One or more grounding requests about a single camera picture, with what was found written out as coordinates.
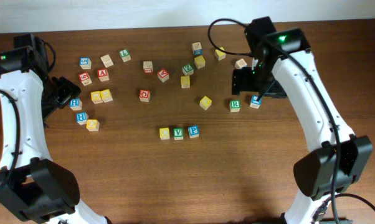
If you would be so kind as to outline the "blue S block right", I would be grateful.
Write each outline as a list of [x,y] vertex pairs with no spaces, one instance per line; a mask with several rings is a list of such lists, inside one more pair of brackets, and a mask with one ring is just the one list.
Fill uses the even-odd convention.
[[251,98],[251,101],[250,101],[251,108],[259,109],[261,104],[262,104],[262,99],[259,99],[258,96],[254,95]]

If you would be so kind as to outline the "yellow C block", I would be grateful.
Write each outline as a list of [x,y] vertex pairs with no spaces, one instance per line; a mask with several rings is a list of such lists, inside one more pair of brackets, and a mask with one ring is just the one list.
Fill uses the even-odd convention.
[[160,128],[159,137],[161,140],[167,140],[170,138],[169,128]]

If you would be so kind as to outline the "yellow O block pair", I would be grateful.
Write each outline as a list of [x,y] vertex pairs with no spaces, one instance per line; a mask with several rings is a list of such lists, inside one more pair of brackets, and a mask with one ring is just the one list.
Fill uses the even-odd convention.
[[100,91],[92,91],[90,93],[91,100],[94,104],[103,103]]

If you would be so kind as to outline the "yellow block top right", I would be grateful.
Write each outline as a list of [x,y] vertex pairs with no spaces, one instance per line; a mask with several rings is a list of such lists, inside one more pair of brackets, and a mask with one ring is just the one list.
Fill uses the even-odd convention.
[[220,51],[219,49],[215,49],[214,55],[217,60],[223,60],[225,59],[226,53]]

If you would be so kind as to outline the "green R block lower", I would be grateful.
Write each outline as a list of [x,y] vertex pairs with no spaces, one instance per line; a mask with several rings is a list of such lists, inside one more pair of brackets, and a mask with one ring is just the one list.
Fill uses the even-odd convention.
[[229,109],[231,113],[239,112],[241,108],[239,100],[231,100],[229,103]]

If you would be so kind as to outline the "blue h block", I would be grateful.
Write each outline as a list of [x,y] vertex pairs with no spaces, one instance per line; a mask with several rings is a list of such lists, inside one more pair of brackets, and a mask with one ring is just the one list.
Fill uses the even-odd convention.
[[88,114],[86,114],[86,112],[81,112],[81,113],[76,114],[76,122],[79,125],[86,124],[87,120],[88,120]]
[[69,106],[74,111],[82,110],[82,101],[79,98],[70,100]]

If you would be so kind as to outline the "yellow G block pair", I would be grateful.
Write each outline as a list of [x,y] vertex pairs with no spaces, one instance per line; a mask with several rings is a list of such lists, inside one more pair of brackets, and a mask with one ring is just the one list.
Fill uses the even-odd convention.
[[113,100],[112,94],[109,89],[100,91],[100,96],[104,103],[107,103]]

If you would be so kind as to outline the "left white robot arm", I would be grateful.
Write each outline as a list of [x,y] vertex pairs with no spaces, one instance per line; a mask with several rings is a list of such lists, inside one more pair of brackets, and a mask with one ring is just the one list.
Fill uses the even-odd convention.
[[80,94],[68,79],[49,76],[51,52],[49,43],[24,34],[0,53],[0,204],[22,222],[108,223],[82,201],[75,176],[47,148],[45,120]]

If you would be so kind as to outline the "yellow block centre lower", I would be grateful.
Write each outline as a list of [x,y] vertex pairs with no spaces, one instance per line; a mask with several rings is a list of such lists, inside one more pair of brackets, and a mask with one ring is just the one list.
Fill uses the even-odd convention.
[[207,110],[211,105],[212,105],[212,100],[208,98],[207,96],[204,96],[199,102],[199,106],[203,108],[204,110]]

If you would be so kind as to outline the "red A block tilted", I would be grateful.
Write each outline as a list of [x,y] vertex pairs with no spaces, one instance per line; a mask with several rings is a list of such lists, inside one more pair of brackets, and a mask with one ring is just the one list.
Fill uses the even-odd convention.
[[164,83],[169,79],[169,72],[165,69],[161,69],[157,72],[157,76]]

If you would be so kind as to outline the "blue P block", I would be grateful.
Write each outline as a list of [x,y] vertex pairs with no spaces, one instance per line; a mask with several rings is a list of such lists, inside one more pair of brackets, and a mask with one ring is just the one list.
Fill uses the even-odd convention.
[[188,127],[188,133],[189,133],[189,137],[192,139],[192,138],[197,138],[199,137],[199,128],[198,126],[190,126]]

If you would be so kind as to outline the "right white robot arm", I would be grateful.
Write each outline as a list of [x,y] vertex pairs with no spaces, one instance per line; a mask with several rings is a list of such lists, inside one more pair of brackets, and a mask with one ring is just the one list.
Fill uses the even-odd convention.
[[278,222],[318,223],[331,198],[359,180],[373,145],[367,136],[357,137],[338,113],[301,29],[278,32],[269,17],[262,17],[247,25],[244,34],[254,65],[234,70],[232,94],[287,97],[309,152],[293,166],[298,193]]

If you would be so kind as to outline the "red A block left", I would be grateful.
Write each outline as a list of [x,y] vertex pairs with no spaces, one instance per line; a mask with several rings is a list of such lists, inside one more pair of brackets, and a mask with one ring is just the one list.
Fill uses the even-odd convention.
[[99,69],[97,70],[97,75],[98,75],[98,78],[101,82],[105,82],[105,81],[109,81],[109,73],[107,71],[107,69]]

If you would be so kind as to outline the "green V block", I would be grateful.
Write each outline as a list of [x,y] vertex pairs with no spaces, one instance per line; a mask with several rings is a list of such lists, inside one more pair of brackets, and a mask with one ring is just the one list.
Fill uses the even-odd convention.
[[173,129],[174,140],[183,140],[184,139],[184,130],[183,128],[174,128]]

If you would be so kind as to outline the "blue H block upper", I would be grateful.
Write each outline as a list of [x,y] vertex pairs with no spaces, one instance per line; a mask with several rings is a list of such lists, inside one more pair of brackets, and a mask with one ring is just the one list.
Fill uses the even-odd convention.
[[74,111],[82,110],[82,101],[79,98],[70,100],[69,106]]

